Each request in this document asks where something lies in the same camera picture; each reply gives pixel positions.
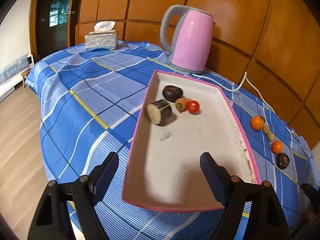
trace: dark purple eggplant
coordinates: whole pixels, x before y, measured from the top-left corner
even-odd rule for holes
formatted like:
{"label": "dark purple eggplant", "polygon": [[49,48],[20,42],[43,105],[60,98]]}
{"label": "dark purple eggplant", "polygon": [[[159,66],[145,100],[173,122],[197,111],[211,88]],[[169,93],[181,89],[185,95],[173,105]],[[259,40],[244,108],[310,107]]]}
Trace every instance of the dark purple eggplant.
{"label": "dark purple eggplant", "polygon": [[171,106],[168,101],[160,99],[152,104],[147,105],[147,114],[154,124],[160,124],[172,115]]}
{"label": "dark purple eggplant", "polygon": [[169,102],[174,103],[177,99],[182,98],[183,91],[181,88],[178,88],[176,86],[165,86],[162,95],[164,99],[168,100]]}
{"label": "dark purple eggplant", "polygon": [[289,166],[289,163],[290,163],[290,158],[287,154],[285,153],[279,153],[277,156],[276,156],[276,163],[277,163],[277,166],[280,170],[283,170],[285,169],[286,167]]}

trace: white tissue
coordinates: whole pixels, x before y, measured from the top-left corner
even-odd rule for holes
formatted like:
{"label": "white tissue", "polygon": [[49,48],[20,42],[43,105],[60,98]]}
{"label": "white tissue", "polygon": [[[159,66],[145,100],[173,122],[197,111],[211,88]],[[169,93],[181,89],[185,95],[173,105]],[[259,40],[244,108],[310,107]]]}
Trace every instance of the white tissue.
{"label": "white tissue", "polygon": [[113,26],[115,26],[115,22],[113,21],[107,21],[107,22],[98,22],[94,26],[94,30],[96,32],[102,32],[102,31],[111,31]]}

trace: kettle base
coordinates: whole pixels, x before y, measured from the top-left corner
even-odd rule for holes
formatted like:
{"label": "kettle base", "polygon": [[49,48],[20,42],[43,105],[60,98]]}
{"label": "kettle base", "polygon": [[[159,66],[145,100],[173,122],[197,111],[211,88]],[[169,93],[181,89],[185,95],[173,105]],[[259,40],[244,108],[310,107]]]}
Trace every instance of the kettle base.
{"label": "kettle base", "polygon": [[182,70],[184,72],[191,73],[191,74],[197,74],[197,75],[201,75],[205,70],[205,68],[202,71],[194,71],[194,70],[190,70],[190,69],[185,69],[185,68],[179,67],[175,64],[172,64],[171,62],[169,62],[169,65],[172,66],[174,69]]}

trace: wooden stool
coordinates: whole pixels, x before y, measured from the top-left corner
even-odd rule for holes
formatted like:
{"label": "wooden stool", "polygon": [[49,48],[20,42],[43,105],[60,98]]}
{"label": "wooden stool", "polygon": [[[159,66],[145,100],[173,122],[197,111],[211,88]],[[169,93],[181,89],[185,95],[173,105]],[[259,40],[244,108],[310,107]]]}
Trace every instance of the wooden stool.
{"label": "wooden stool", "polygon": [[22,85],[23,85],[23,87],[26,87],[26,85],[24,84],[24,79],[27,79],[27,76],[28,76],[28,74],[30,73],[30,71],[31,71],[31,69],[29,68],[29,69],[27,69],[27,70],[25,70],[25,71],[23,71],[23,72],[21,73],[21,76],[22,76]]}

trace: light brown floor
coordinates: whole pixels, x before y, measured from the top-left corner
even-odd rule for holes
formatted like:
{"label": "light brown floor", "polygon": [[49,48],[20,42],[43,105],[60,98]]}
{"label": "light brown floor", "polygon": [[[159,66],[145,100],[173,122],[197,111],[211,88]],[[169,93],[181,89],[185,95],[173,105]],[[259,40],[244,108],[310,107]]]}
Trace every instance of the light brown floor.
{"label": "light brown floor", "polygon": [[0,212],[17,237],[25,240],[47,177],[38,99],[19,85],[0,103]]}

